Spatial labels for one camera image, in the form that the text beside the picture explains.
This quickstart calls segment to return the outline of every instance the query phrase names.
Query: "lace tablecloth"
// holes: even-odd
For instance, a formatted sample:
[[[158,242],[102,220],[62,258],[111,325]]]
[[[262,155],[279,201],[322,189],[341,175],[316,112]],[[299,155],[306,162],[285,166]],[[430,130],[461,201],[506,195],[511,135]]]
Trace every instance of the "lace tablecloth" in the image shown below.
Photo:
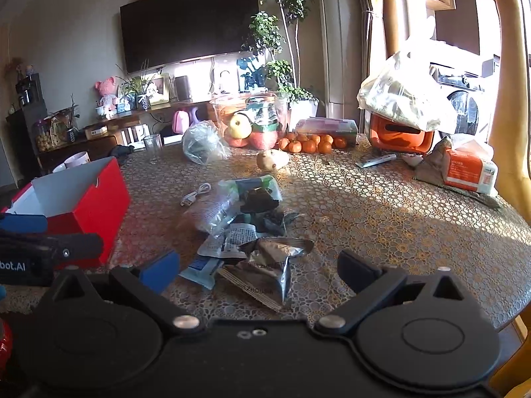
[[[296,154],[276,174],[282,205],[302,213],[289,233],[315,241],[314,251],[292,264],[291,307],[275,313],[217,278],[212,291],[178,278],[163,295],[204,319],[300,318],[310,322],[353,293],[336,273],[338,252],[350,247],[371,262],[412,274],[448,266],[477,297],[495,327],[512,320],[531,298],[531,230],[506,204],[500,211],[454,192],[413,180],[402,161],[359,169],[354,158],[370,152],[366,139],[353,151]],[[181,268],[200,239],[177,232],[181,198],[203,182],[260,175],[255,153],[234,150],[226,161],[196,165],[179,145],[165,147],[154,165],[145,152],[122,167],[131,205],[108,267],[139,264],[175,249]],[[27,312],[45,289],[8,287],[0,311]]]

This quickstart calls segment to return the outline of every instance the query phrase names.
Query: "red box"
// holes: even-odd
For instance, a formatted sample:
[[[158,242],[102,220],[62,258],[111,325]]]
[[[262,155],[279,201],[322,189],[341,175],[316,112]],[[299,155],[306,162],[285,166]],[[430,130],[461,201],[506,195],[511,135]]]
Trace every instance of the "red box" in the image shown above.
[[[44,215],[50,234],[97,233],[101,256],[73,262],[86,268],[107,262],[128,206],[118,162],[109,157],[34,179],[2,212]]]

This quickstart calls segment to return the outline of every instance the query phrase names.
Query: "white plant pot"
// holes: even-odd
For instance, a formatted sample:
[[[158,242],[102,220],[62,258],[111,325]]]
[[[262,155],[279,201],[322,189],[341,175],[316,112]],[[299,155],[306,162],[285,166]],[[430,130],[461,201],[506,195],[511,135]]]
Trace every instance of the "white plant pot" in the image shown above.
[[[294,131],[295,126],[300,120],[311,118],[317,115],[317,105],[319,101],[317,99],[301,100],[299,102],[289,103],[288,113],[288,129]]]

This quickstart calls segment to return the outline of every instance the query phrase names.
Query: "pink bag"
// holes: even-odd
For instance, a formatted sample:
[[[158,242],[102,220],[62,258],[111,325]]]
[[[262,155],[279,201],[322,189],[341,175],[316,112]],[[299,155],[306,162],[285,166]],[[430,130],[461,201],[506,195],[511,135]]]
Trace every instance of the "pink bag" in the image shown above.
[[[190,117],[187,111],[179,110],[173,114],[173,133],[177,135],[184,135],[184,132],[190,127]]]

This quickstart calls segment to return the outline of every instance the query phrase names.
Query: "television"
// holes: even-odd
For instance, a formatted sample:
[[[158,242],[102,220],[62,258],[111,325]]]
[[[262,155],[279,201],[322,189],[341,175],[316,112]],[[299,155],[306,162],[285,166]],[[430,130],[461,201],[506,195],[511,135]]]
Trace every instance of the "television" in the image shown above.
[[[139,0],[120,8],[128,73],[241,52],[258,0]]]

